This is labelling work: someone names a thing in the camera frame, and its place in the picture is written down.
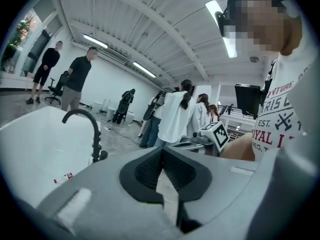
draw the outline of sneaker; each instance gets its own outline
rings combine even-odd
[[[33,98],[30,98],[30,99],[28,99],[25,103],[27,103],[28,105],[29,105],[29,104],[33,104],[33,103],[34,103],[34,99],[33,99]]]

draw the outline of black shirt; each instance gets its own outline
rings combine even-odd
[[[73,72],[65,86],[76,92],[81,92],[91,69],[91,63],[87,56],[78,57],[72,62],[70,68],[73,69]]]
[[[48,48],[43,57],[42,57],[42,65],[47,65],[50,70],[53,68],[60,59],[60,54],[54,48]]]

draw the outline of small bottle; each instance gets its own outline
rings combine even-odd
[[[61,177],[61,178],[55,178],[53,180],[53,182],[55,184],[59,184],[60,185],[60,184],[63,184],[64,182],[66,182],[67,180],[69,180],[72,177],[73,177],[73,174],[70,172],[70,173],[67,173],[67,174],[63,175],[63,177]]]

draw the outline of white sink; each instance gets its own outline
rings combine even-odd
[[[88,118],[44,107],[0,128],[1,172],[12,194],[36,208],[59,185],[89,164],[94,128]]]

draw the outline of black shorts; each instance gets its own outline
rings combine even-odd
[[[44,65],[40,65],[40,67],[34,75],[33,82],[37,84],[40,83],[41,86],[44,86],[49,76],[49,73],[50,69],[44,70]]]

